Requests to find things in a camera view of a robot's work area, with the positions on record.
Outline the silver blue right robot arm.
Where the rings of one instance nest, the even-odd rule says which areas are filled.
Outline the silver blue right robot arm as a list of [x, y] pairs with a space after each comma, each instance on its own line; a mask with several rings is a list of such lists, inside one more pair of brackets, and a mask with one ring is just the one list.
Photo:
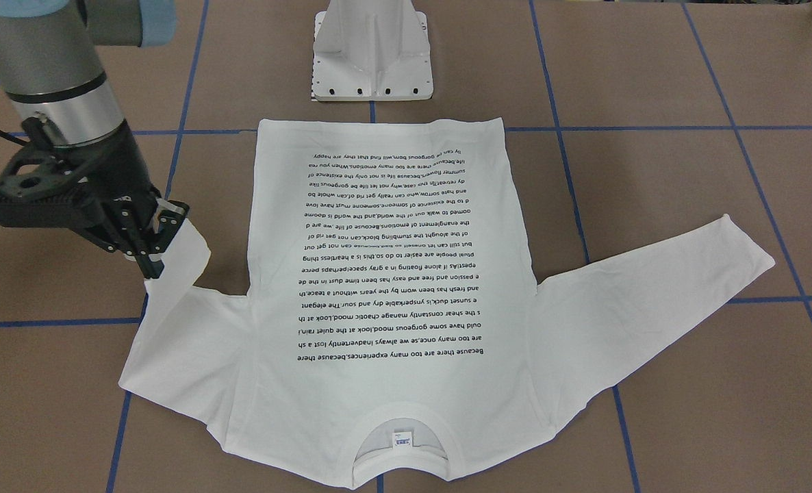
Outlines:
[[147, 279], [189, 206], [149, 177], [98, 46], [155, 47], [177, 28], [171, 1], [0, 1], [0, 84], [25, 138], [0, 174], [0, 225], [74, 231], [134, 260]]

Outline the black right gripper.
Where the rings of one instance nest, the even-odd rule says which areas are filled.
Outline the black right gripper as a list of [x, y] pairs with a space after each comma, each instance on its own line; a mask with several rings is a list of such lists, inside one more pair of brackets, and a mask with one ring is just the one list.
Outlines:
[[121, 251], [146, 279], [161, 277], [162, 254], [189, 206], [162, 199], [129, 125], [122, 123], [99, 140], [76, 147], [55, 146], [50, 121], [24, 121], [22, 127], [29, 142], [11, 160], [33, 152], [55, 154], [68, 160], [80, 177], [72, 188], [78, 222], [56, 228], [74, 231], [105, 251]]

